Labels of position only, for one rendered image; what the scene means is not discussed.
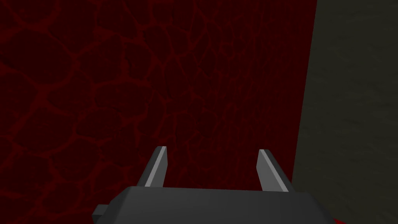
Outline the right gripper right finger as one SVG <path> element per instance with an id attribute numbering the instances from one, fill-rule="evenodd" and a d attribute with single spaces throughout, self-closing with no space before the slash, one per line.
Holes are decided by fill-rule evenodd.
<path id="1" fill-rule="evenodd" d="M 295 191 L 291 182 L 269 150 L 259 150 L 256 170 L 263 191 Z"/>

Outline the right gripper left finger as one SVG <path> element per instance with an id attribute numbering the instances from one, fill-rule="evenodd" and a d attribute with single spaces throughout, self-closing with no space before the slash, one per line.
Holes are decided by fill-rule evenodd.
<path id="1" fill-rule="evenodd" d="M 155 148 L 136 186 L 163 187 L 168 167 L 167 147 Z"/>

